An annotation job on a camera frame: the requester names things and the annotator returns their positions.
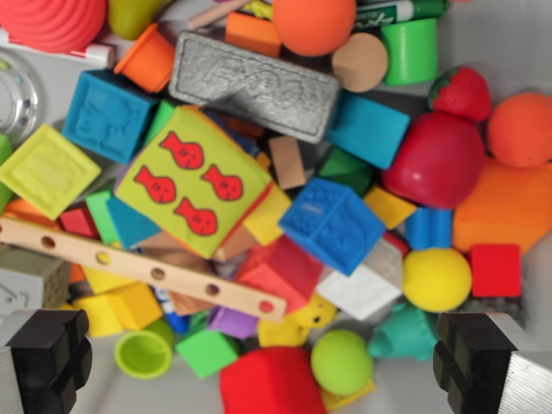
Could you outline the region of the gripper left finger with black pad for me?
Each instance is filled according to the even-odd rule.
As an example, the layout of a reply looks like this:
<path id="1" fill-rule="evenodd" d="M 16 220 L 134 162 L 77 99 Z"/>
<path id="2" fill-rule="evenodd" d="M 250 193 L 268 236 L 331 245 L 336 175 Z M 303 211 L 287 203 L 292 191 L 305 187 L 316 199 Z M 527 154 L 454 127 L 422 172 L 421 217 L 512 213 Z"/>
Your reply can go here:
<path id="1" fill-rule="evenodd" d="M 92 347 L 83 310 L 21 309 L 1 323 L 1 412 L 69 413 Z"/>

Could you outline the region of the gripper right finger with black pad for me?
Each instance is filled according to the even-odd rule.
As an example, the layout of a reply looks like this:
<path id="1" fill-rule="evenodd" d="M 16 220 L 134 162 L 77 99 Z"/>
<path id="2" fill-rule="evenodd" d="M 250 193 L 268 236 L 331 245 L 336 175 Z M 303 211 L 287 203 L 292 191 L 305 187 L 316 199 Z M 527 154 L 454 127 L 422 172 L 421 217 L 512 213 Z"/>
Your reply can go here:
<path id="1" fill-rule="evenodd" d="M 433 372 L 453 413 L 551 412 L 551 351 L 512 317 L 446 312 L 436 330 Z"/>

